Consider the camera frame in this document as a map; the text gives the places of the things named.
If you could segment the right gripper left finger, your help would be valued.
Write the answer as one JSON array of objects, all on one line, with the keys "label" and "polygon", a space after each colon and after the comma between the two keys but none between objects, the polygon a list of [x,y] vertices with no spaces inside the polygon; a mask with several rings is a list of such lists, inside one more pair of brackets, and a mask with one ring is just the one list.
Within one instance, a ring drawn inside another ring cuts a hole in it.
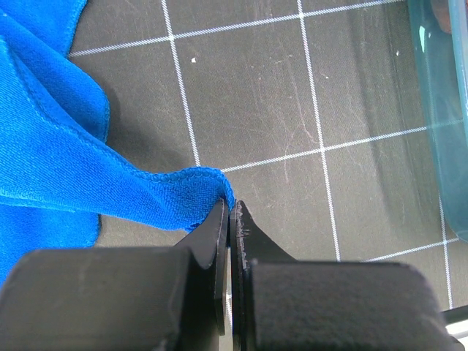
[{"label": "right gripper left finger", "polygon": [[229,207],[218,199],[203,223],[175,245],[189,249],[200,268],[209,272],[208,291],[220,335],[225,334],[228,229]]}]

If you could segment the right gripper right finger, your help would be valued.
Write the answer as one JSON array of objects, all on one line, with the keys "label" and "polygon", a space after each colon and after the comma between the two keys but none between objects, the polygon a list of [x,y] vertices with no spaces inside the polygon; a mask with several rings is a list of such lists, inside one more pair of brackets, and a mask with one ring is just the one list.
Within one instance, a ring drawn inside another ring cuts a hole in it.
[{"label": "right gripper right finger", "polygon": [[253,318],[252,266],[257,262],[294,262],[295,258],[257,226],[242,200],[231,211],[229,238],[233,349],[247,350],[254,333],[249,322]]}]

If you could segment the blue towel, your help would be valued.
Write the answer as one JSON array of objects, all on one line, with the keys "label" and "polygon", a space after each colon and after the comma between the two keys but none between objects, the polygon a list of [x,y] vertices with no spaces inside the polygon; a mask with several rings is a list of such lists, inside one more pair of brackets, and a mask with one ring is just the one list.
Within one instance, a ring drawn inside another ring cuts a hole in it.
[{"label": "blue towel", "polygon": [[3,279],[35,249],[94,245],[100,215],[192,231],[235,203],[217,169],[148,173],[107,146],[107,96],[67,58],[85,5],[1,3]]}]

